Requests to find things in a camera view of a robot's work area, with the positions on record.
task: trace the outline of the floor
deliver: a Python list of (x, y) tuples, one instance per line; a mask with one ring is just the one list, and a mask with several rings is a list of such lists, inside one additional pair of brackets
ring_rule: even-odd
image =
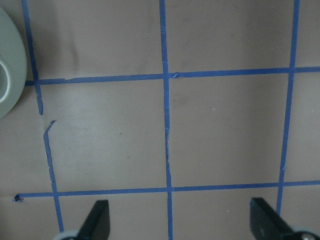
[(110, 204), (110, 240), (320, 232), (320, 1), (0, 0), (28, 55), (0, 119), (0, 239)]

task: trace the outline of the round white object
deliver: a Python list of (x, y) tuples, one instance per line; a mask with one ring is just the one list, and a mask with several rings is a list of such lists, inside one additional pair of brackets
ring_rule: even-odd
[(27, 58), (20, 34), (0, 7), (0, 118), (17, 103), (26, 83)]

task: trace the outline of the gray surface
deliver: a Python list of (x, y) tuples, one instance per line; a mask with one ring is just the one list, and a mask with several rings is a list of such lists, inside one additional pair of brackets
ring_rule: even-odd
[(162, 72), (157, 0), (29, 1), (41, 79)]
[(61, 197), (65, 230), (79, 229), (97, 200), (109, 200), (109, 240), (167, 240), (167, 194), (140, 193)]
[(171, 72), (288, 67), (293, 0), (170, 0)]
[(170, 82), (172, 184), (277, 182), (287, 74)]
[(320, 73), (295, 75), (285, 180), (319, 180)]
[(0, 196), (51, 192), (35, 89), (25, 87), (15, 107), (0, 119)]
[(59, 191), (166, 186), (163, 82), (42, 88)]
[(0, 213), (0, 239), (3, 240), (51, 240), (59, 232), (51, 197), (16, 203), (10, 196), (1, 196)]
[(320, 235), (320, 187), (291, 186), (283, 189), (281, 216), (290, 226), (304, 227)]
[(18, 29), (20, 36), (22, 38), (27, 60), (27, 73), (26, 80), (33, 81), (34, 77), (32, 74), (31, 62), (29, 57), (29, 48), (27, 43), (27, 36), (25, 30), (25, 21), (22, 11), (21, 0), (0, 0), (0, 6), (5, 10), (5, 12), (12, 19), (16, 28)]
[(295, 65), (297, 67), (320, 66), (320, 1), (300, 1), (299, 12)]
[(173, 193), (173, 239), (248, 239), (250, 199), (263, 197), (275, 208), (277, 188)]

